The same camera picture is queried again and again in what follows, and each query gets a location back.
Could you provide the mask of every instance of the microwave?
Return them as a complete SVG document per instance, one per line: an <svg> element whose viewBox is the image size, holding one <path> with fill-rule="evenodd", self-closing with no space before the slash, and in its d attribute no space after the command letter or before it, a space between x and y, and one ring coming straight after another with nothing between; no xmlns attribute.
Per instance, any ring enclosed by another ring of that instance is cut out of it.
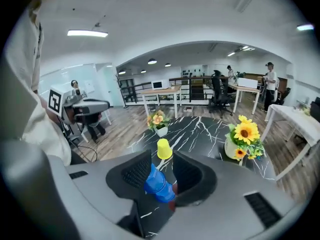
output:
<svg viewBox="0 0 320 240"><path fill-rule="evenodd" d="M152 90L168 89L170 87L169 79L152 81L151 86Z"/></svg>

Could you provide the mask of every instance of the marble tabletop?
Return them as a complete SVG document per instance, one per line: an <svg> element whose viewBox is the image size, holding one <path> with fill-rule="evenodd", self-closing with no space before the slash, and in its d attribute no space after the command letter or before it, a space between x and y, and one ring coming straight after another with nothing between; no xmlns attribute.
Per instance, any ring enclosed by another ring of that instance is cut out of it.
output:
<svg viewBox="0 0 320 240"><path fill-rule="evenodd" d="M239 164L239 161L230 159L225 153L225 135L228 132L228 123L223 120L203 116L185 116L172 119L168 125L168 133L163 138L168 140L172 150ZM177 181L173 174L173 157L161 160L157 156L157 141L159 139L154 131L148 129L138 136L124 150L123 154L151 150L152 163L164 173L169 183L176 184ZM268 154L253 160L247 159L245 156L242 166L266 180L275 181L276 174ZM167 203L160 203L152 194L147 193L141 196L138 202L138 211L146 238L156 236L164 224L170 221L173 214Z"/></svg>

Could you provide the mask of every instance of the white tablecloth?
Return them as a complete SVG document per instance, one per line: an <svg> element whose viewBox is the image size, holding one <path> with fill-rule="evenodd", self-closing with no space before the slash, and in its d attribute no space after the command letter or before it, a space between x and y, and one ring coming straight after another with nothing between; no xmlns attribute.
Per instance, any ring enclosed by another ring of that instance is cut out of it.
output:
<svg viewBox="0 0 320 240"><path fill-rule="evenodd" d="M269 121L273 110L275 111L273 120L289 121L290 124L302 134L310 147L314 146L320 140L320 123L312 116L307 116L302 111L290 106L272 104L269 106L265 121Z"/></svg>

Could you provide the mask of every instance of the blue cup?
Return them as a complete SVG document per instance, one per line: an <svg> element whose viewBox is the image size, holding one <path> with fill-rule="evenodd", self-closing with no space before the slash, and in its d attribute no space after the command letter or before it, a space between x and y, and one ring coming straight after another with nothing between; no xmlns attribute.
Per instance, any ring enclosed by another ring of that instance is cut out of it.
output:
<svg viewBox="0 0 320 240"><path fill-rule="evenodd" d="M165 175L151 164L151 172L144 183L144 190L154 194L155 198L162 203L168 203L175 198L172 185L166 181Z"/></svg>

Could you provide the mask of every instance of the flower pot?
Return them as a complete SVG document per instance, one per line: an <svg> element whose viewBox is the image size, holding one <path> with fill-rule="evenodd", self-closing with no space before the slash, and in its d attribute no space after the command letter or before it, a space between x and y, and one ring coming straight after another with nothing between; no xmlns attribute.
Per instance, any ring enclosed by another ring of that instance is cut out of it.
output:
<svg viewBox="0 0 320 240"><path fill-rule="evenodd" d="M161 137L165 136L168 133L168 127L163 127L161 129L155 128L155 132L161 138Z"/></svg>
<svg viewBox="0 0 320 240"><path fill-rule="evenodd" d="M230 134L228 134L224 143L224 151L226 156L231 159L236 159L237 148L238 145L234 144L234 142L230 138Z"/></svg>

